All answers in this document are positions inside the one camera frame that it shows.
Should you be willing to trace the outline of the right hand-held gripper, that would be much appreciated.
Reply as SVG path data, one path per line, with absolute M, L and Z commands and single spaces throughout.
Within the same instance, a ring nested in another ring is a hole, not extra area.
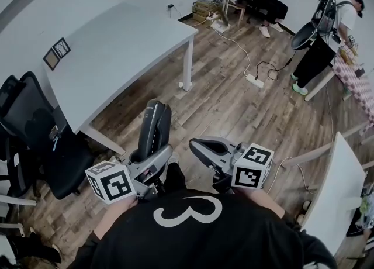
M 263 187 L 271 169 L 274 151 L 256 143 L 240 143 L 216 136 L 193 138 L 191 152 L 206 166 L 215 170 L 213 188 L 219 193 L 234 187 L 256 190 Z M 224 162 L 224 149 L 234 149 Z

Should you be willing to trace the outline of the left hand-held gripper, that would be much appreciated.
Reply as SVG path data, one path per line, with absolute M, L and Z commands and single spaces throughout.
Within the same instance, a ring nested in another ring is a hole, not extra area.
M 151 200 L 164 191 L 160 176 L 172 153 L 167 144 L 141 162 L 102 161 L 85 173 L 94 194 L 108 205 L 130 196 Z

